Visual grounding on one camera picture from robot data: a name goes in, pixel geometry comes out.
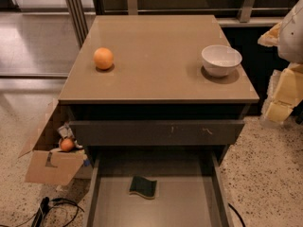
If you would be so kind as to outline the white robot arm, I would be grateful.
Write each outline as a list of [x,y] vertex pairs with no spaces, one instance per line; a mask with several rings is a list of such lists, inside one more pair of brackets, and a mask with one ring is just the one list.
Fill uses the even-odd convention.
[[258,44],[277,48],[280,58],[289,62],[270,77],[260,122],[281,126],[303,101],[303,0],[299,0],[281,22],[261,35]]

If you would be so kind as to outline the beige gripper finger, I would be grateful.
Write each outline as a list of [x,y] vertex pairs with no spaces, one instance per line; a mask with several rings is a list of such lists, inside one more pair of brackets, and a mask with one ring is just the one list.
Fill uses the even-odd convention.
[[272,28],[270,28],[267,32],[261,35],[258,38],[258,44],[267,47],[277,46],[280,28],[281,28],[281,22],[277,23]]
[[282,126],[294,108],[303,100],[303,64],[290,63],[270,77],[260,123],[265,127]]

